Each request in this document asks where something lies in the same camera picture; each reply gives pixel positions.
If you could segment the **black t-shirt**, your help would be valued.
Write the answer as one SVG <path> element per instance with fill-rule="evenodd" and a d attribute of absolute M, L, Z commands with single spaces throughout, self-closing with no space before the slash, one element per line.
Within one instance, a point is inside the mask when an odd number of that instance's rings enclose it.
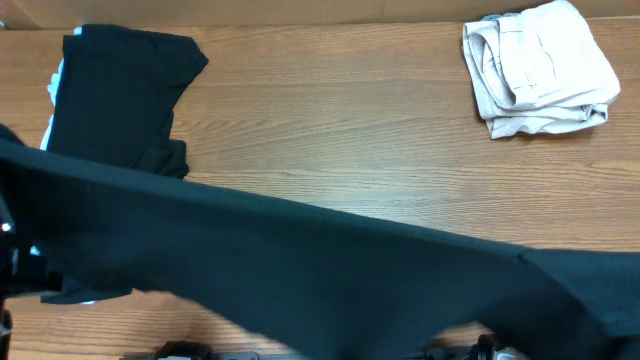
<path fill-rule="evenodd" d="M 544 250 L 51 154 L 1 132 L 61 302 L 163 291 L 313 359 L 397 359 L 478 322 L 531 359 L 635 359 L 639 257 Z"/>

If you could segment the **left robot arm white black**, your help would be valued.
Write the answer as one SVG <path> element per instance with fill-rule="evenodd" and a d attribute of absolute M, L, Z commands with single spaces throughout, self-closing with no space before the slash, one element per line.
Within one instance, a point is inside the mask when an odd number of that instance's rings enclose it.
<path fill-rule="evenodd" d="M 14 220 L 4 198 L 1 198 L 1 360 L 8 359 L 13 328 L 10 312 L 5 306 L 10 296 L 10 280 L 13 277 L 14 247 L 11 243 L 13 234 Z"/>

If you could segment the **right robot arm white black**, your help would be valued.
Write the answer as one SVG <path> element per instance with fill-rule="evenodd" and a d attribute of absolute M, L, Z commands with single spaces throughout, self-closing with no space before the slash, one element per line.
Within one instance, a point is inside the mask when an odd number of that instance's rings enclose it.
<path fill-rule="evenodd" d="M 492 334 L 481 335 L 465 357 L 466 360 L 528 360 L 517 349 L 502 344 Z"/>

